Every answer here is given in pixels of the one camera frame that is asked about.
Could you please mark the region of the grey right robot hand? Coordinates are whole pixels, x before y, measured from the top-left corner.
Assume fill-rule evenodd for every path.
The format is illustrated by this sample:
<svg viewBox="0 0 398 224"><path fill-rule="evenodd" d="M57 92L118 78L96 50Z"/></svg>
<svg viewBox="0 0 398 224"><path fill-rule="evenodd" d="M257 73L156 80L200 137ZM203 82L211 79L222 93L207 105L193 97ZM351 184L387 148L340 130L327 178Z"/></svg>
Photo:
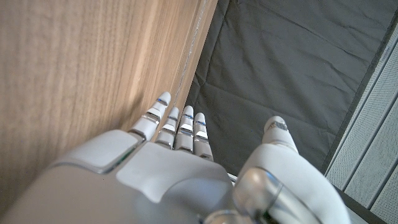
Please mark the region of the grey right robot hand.
<svg viewBox="0 0 398 224"><path fill-rule="evenodd" d="M2 223L349 223L331 183L285 121L268 119L238 175L213 159L205 116L161 94L128 131L105 132L48 166Z"/></svg>

